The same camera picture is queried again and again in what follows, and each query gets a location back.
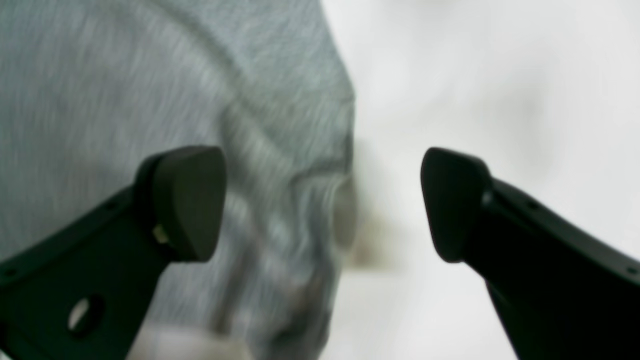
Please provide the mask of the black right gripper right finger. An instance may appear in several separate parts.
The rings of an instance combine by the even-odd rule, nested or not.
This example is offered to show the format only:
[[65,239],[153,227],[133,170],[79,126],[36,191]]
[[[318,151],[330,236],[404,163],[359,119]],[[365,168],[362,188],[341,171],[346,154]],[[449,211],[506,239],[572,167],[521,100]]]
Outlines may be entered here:
[[466,153],[429,148],[420,183],[435,251],[482,277],[519,360],[639,358],[638,260]]

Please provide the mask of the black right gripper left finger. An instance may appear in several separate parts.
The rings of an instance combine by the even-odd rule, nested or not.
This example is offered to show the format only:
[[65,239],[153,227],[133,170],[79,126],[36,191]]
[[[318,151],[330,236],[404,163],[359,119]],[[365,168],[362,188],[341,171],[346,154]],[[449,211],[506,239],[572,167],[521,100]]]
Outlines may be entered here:
[[226,157],[184,146],[135,182],[1,264],[1,352],[12,360],[123,360],[172,262],[213,257]]

